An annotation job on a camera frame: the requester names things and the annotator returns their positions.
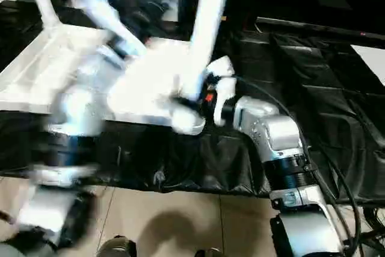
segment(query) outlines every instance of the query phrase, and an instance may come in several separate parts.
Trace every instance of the black cloth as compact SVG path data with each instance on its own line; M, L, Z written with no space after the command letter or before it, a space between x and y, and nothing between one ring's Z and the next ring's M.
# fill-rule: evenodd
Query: black cloth
M11 5L15 3L3 3L0 10ZM61 8L57 13L64 23L90 26L80 11ZM3 68L10 62L9 55L15 57L26 46L27 41L20 39L28 33L36 36L41 29L36 20L24 31L20 14L14 17L13 39L7 42L9 34L0 35ZM317 37L242 33L219 39L215 55L225 53L238 75L269 91L293 113L311 146L312 158L339 202L347 202L347 197L326 157L343 171L358 202L384 204L385 91L350 45ZM246 85L237 85L237 91L270 101ZM0 112L2 175L25 174L19 168L32 161L31 147L42 118L26 112ZM208 125L201 135L192 137L160 126L106 122L96 155L102 170L93 184L160 192L248 196L268 192L252 142L227 128Z

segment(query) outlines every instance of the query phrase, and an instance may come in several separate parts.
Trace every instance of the black cable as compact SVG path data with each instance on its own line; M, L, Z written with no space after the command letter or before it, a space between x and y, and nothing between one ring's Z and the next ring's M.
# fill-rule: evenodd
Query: black cable
M361 234L361 242L369 247L373 247L382 254L385 253L385 246L381 240L385 237L385 226L378 217L378 208L364 208L363 215L367 224L372 228L372 231Z
M295 120L295 118L292 116L290 111L278 99L276 99L273 95L268 93L264 88L260 87L259 85L255 84L251 81L248 81L248 80L246 80L240 76L233 76L233 77L235 77L238 81L241 81L244 84L249 85L250 87L256 88L257 90L259 90L260 92L262 92L263 94L265 94L266 96L271 98L280 107L281 110L283 110L289 117L291 117L293 120ZM304 138L303 132L302 132L299 125L298 125L298 131L300 134L300 140L302 142L304 155L305 155L306 159L308 159L309 162L311 162L310 153L309 153L309 150L307 148L306 140ZM327 156L327 154L324 152L324 150L321 147L320 147L320 149L322 150L322 152L326 156L327 162L329 163L329 165L331 165L333 170L336 172L338 178L340 179L341 184L344 187L346 194L348 195L348 198L350 200L351 206L353 208L354 221L356 223L356 226L355 226L355 235L353 238L353 246L350 248L350 252L349 252L350 256L353 256L354 253L356 252L359 244L360 244L360 234L361 234L361 221L360 221L360 213L359 213L359 209L357 206L357 202L356 202L348 184L346 183L345 177L343 176L343 174L339 170L338 166Z
M365 254L363 253L362 243L359 242L359 250L360 250L360 256L365 257Z
M336 201L334 200L334 197L329 192L329 190L327 188L327 184L325 183L325 181L319 175L318 172L313 172L313 177L317 181L321 191L324 193L325 196L327 196L327 202L333 207L334 211L337 214L338 219L341 221L341 225L342 225L342 227L343 227L343 229L347 235L346 237L348 238L348 241L349 241L349 248L353 248L353 238L352 238L348 223L345 220L345 218L343 217L341 210L338 208L338 205L337 205Z

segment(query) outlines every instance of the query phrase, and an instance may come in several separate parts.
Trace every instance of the floor tile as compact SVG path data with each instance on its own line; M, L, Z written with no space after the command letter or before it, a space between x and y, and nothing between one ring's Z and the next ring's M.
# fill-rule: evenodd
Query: floor tile
M337 230L339 231L339 233L341 235L341 238L343 240L346 239L347 238L346 232L343 229L342 223L338 219L333 207L329 205L328 208L329 208L331 216L334 220L334 223L337 226ZM354 220L354 213L353 213L352 207L351 206L338 206L338 208L340 209L342 216L345 218L346 223L348 224L348 227L350 229L350 232L352 233L352 236L354 236L354 231L356 229L356 222ZM370 231L371 228L365 220L365 216L363 215L362 207L359 207L359 211L360 211L360 218L361 218L361 231L362 232Z
M136 242L139 257L193 257L198 249L221 249L219 198L117 188L100 245L116 235Z
M270 218L277 211L270 200L221 196L224 252L228 257L276 256Z
M0 210L15 216L21 206L28 188L28 180L3 178L0 180ZM0 240L4 240L16 231L14 226L0 220Z

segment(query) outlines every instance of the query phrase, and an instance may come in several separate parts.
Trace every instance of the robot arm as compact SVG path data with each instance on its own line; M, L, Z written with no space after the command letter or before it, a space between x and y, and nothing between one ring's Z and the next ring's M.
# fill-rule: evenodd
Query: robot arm
M1 256L53 256L86 234L96 198L81 181L98 170L94 147L108 109L107 92L129 60L146 52L146 37L171 1L140 0L128 30L108 0L80 0L84 12L109 31L110 38L81 60L56 95L36 150L29 194L16 217L19 232L0 243Z
M201 93L197 105L191 107L202 108L196 111L203 117L213 116L217 126L227 125L248 135L256 146L272 207L280 211L270 222L278 256L344 256L295 121L269 102L236 96L236 78L227 57L212 62L205 76L207 87L214 90Z

